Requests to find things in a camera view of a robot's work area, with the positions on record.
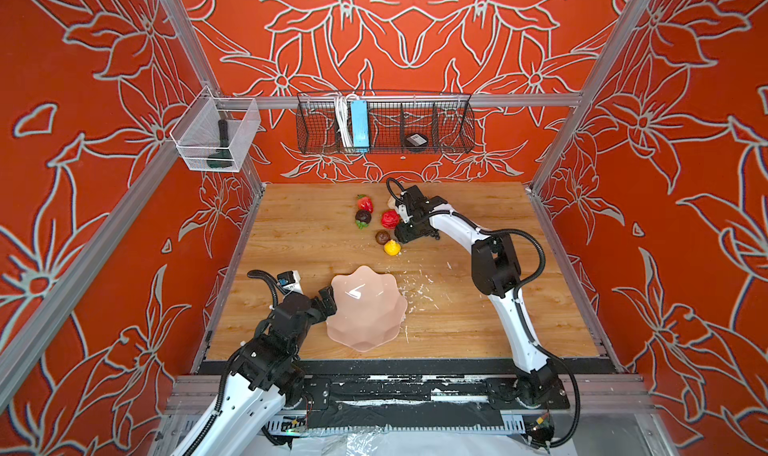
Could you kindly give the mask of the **pink scalloped fruit bowl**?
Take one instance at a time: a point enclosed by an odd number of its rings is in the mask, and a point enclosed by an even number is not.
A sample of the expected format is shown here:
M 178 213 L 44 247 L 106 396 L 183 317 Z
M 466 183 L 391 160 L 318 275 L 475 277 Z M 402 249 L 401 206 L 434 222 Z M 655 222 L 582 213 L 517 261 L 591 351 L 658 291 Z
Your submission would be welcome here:
M 392 274 L 360 266 L 331 282 L 337 311 L 326 320 L 328 337 L 365 353 L 397 338 L 408 301 Z

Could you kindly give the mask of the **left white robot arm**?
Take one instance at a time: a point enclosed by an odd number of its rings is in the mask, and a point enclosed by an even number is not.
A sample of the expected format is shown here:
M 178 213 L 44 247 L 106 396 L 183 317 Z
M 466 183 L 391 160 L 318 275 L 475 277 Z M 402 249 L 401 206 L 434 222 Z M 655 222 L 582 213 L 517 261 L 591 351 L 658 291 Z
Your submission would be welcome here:
M 333 288 L 291 292 L 227 360 L 213 402 L 175 455 L 240 455 L 262 428 L 304 393 L 299 352 L 312 326 L 336 314 Z

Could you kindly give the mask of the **red fake apple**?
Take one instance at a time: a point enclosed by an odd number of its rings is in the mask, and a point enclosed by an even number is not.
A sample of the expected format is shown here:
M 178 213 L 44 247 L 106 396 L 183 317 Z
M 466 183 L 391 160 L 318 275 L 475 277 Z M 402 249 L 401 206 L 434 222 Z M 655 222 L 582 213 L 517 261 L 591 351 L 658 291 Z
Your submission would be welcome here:
M 381 215 L 381 225 L 387 230 L 394 230 L 401 222 L 401 217 L 396 210 L 390 209 Z

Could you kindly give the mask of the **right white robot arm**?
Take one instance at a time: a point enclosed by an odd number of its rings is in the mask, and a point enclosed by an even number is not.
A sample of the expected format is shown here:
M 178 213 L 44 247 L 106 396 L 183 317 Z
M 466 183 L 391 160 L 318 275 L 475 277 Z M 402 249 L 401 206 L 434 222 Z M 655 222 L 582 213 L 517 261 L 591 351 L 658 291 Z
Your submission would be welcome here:
M 389 178 L 386 187 L 400 217 L 395 228 L 398 242 L 408 244 L 422 237 L 438 239 L 444 235 L 470 254 L 473 284 L 492 303 L 512 350 L 517 372 L 515 397 L 526 408 L 547 402 L 559 390 L 556 357 L 541 345 L 522 294 L 522 288 L 545 269 L 541 244 L 519 229 L 486 229 L 457 212 L 444 198 L 426 197 L 417 186 L 406 188 Z M 531 243 L 537 253 L 537 267 L 527 277 L 517 257 L 514 236 Z

